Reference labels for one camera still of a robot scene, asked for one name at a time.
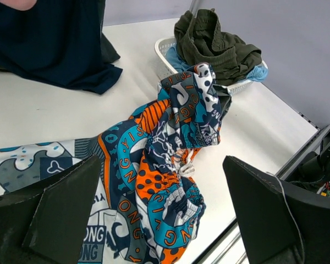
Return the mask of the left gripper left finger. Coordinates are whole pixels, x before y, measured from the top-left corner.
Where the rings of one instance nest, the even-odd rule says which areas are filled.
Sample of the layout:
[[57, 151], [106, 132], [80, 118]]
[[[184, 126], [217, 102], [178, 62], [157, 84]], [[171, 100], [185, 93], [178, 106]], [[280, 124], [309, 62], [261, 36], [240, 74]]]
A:
[[77, 263], [101, 170], [92, 156], [0, 196], [0, 263]]

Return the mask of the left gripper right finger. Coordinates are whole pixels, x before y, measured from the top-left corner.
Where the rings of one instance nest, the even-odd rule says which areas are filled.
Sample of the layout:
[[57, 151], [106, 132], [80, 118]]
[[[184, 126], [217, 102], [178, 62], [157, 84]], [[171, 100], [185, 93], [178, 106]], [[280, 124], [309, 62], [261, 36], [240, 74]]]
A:
[[330, 198], [233, 156], [223, 169], [250, 263], [330, 263]]

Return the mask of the patterned colourful shorts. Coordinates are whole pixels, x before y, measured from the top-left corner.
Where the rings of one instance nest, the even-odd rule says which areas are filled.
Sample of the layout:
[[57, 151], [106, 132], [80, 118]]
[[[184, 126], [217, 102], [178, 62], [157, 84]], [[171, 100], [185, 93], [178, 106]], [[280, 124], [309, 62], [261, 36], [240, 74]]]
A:
[[77, 263], [175, 263], [205, 211], [193, 158], [217, 145], [231, 95], [200, 63], [161, 81], [158, 98], [92, 138], [0, 149], [0, 196], [92, 156], [101, 170]]

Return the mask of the light blue shorts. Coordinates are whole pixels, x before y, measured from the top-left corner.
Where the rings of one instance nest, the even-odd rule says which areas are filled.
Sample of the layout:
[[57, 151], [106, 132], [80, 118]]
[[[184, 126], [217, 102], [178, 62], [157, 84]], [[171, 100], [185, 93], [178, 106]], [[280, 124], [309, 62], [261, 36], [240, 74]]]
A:
[[[173, 45], [169, 48], [169, 50], [166, 52], [165, 58], [170, 63], [170, 65], [178, 72], [183, 72], [190, 68], [190, 65], [188, 65], [179, 57], [176, 45]], [[254, 68], [246, 75], [245, 78], [237, 80], [236, 82], [242, 82], [244, 80], [263, 82], [267, 78], [267, 75], [268, 69], [263, 64], [260, 64], [254, 66]]]

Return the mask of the olive green shorts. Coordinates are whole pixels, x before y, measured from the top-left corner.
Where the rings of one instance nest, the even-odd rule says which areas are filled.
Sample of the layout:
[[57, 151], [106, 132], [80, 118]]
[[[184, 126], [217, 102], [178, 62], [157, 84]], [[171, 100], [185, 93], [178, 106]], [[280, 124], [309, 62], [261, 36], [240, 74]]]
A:
[[200, 9], [196, 15], [186, 11], [174, 26], [174, 37], [179, 57], [190, 66], [210, 64], [220, 85], [244, 80], [262, 64], [262, 51], [238, 35], [222, 31], [219, 17], [211, 9]]

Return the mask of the pink hanger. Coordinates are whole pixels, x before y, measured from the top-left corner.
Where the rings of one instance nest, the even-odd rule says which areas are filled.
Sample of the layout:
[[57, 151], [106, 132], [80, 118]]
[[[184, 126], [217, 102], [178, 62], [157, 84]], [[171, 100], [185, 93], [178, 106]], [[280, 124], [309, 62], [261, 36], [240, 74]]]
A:
[[31, 9], [37, 0], [0, 0], [0, 3], [19, 11], [26, 11]]

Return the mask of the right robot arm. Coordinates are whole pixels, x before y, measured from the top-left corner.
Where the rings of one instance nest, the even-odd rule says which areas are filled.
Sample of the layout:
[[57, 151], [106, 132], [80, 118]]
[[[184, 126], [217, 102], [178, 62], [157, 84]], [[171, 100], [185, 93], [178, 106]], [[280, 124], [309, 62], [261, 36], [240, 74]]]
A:
[[292, 158], [283, 179], [330, 198], [330, 125], [318, 131]]

